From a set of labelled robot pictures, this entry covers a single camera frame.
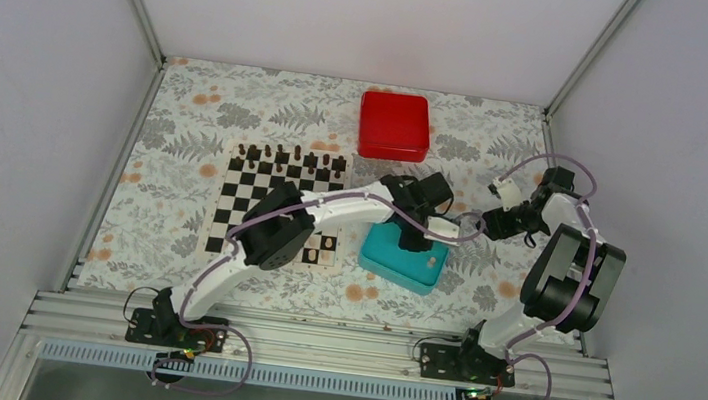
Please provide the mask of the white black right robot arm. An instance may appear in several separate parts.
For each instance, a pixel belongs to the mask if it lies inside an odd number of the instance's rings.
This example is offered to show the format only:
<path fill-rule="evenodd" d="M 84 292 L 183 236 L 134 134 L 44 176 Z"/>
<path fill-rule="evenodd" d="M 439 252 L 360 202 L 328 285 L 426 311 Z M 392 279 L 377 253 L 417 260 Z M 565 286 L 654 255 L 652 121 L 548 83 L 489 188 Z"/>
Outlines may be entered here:
<path fill-rule="evenodd" d="M 456 373 L 472 382 L 504 373 L 532 341 L 592 330 L 626 263 L 626 253 L 606 242 L 591 222 L 572 171 L 547 169 L 527 200 L 508 176 L 495 178 L 489 188 L 502 204 L 483 215 L 487 238 L 542 232 L 548 242 L 524 279 L 519 302 L 469 329 L 454 354 Z"/>

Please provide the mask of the teal square tray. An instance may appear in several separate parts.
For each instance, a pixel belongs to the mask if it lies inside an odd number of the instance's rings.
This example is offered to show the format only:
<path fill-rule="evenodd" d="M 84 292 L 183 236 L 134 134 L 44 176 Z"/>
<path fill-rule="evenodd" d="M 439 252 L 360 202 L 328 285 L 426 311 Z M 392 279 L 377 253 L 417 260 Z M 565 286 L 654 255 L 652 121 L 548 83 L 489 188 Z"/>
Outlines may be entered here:
<path fill-rule="evenodd" d="M 437 286 L 449 248 L 433 241 L 429 251 L 409 252 L 397 244 L 400 228 L 397 224 L 380 223 L 371 226 L 359 250 L 358 264 L 364 270 L 380 276 L 417 295 L 427 296 Z M 437 259 L 434 268 L 428 268 L 431 257 Z"/>

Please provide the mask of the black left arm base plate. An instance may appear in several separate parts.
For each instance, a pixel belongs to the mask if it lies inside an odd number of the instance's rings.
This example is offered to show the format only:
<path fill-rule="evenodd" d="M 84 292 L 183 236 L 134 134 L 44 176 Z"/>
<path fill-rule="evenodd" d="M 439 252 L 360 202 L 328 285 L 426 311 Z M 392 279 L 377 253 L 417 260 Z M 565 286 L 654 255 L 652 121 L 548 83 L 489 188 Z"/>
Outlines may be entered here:
<path fill-rule="evenodd" d="M 196 330 L 184 327 L 177 315 L 172 318 L 159 318 L 151 309 L 136 308 L 130 317 L 125 339 L 129 343 L 144 343 L 173 350 L 221 353 L 229 321 L 208 316 L 206 319 L 197 320 L 196 324 L 218 325 L 219 328 Z"/>

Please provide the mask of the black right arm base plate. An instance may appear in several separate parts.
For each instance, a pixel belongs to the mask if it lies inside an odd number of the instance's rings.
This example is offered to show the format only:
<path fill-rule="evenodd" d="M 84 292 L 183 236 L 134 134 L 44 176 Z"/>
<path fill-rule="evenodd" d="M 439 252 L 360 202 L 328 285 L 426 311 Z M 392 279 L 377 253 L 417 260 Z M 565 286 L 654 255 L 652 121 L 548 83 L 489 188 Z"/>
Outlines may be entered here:
<path fill-rule="evenodd" d="M 422 378 L 512 388 L 515 370 L 481 348 L 424 342 L 418 349 Z"/>

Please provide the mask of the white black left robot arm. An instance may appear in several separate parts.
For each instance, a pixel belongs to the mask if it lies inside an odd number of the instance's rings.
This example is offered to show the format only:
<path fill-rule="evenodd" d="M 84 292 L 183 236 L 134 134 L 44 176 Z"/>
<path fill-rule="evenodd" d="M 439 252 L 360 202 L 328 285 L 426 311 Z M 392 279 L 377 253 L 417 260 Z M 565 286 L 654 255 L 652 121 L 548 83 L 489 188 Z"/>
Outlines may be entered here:
<path fill-rule="evenodd" d="M 293 182 L 278 185 L 219 242 L 219 253 L 178 286 L 152 301 L 148 331 L 168 345 L 185 342 L 193 322 L 250 277 L 291 263 L 317 231 L 345 223 L 396 222 L 400 248 L 429 249 L 436 237 L 430 224 L 438 207 L 452 202 L 453 191 L 440 172 L 424 179 L 385 175 L 363 187 L 315 192 Z"/>

